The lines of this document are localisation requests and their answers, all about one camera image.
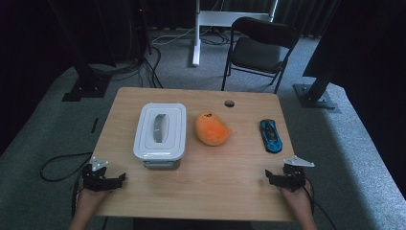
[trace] wooden table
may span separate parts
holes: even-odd
[[[234,107],[224,105],[232,100]],[[181,103],[187,108],[187,141],[180,167],[155,171],[133,153],[142,107]],[[194,134],[202,111],[221,117],[233,130],[221,146],[203,144]],[[283,142],[278,154],[265,151],[259,121],[273,119]],[[127,174],[98,215],[171,219],[293,220],[265,169],[282,174],[282,160],[294,155],[279,99],[274,94],[177,89],[121,88],[96,145],[94,156],[108,160],[107,177]]]

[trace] gray carpet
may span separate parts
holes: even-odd
[[[165,31],[152,36],[179,33],[182,32]],[[206,38],[220,41],[214,36]],[[340,113],[300,105],[292,85],[314,82],[313,78],[303,78],[302,73],[317,43],[317,39],[301,38],[278,92],[296,154],[316,164],[315,168],[305,170],[314,184],[316,201],[339,229],[405,229],[405,199],[345,91],[332,84],[327,89]],[[154,46],[162,54],[156,73],[164,87],[220,89],[228,46],[203,43],[200,65],[196,68],[191,66],[191,40],[176,39]],[[153,65],[158,59],[156,50],[147,59]],[[102,65],[94,67],[111,69]],[[54,82],[31,119],[0,157],[0,229],[67,228],[75,176],[56,183],[46,182],[39,176],[41,166],[57,155],[92,151],[117,90],[122,86],[149,87],[149,74],[143,65],[139,72],[115,75],[104,98],[82,99],[76,103],[61,101],[78,77],[74,68]],[[226,90],[273,92],[273,86],[267,83],[263,77],[235,72],[227,80]],[[92,130],[96,118],[99,122]],[[57,161],[46,173],[63,176],[84,159]],[[332,229],[318,208],[315,219],[319,229]],[[90,229],[102,229],[102,221],[101,217],[94,218]],[[131,218],[110,218],[106,229],[131,229],[131,224]],[[296,222],[253,222],[253,226],[257,230],[299,229]]]

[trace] hand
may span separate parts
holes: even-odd
[[[310,183],[306,181],[304,187],[310,192]],[[313,214],[311,211],[310,200],[303,188],[290,192],[285,188],[278,188],[291,208],[293,215],[298,220],[303,230],[317,229],[314,222]]]
[[[109,193],[109,191],[94,192],[88,189],[80,191],[77,209],[69,229],[86,229],[99,204]]]

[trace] white plastic container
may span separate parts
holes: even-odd
[[[149,169],[176,169],[185,153],[186,107],[181,103],[144,105],[134,141],[134,154]]]

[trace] desk leg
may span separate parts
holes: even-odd
[[[193,50],[193,66],[198,66],[200,61],[200,0],[196,0],[196,18],[194,26],[194,50]]]
[[[278,6],[278,0],[272,1],[271,11],[269,12],[270,22],[274,21],[275,11],[277,9],[277,6]]]

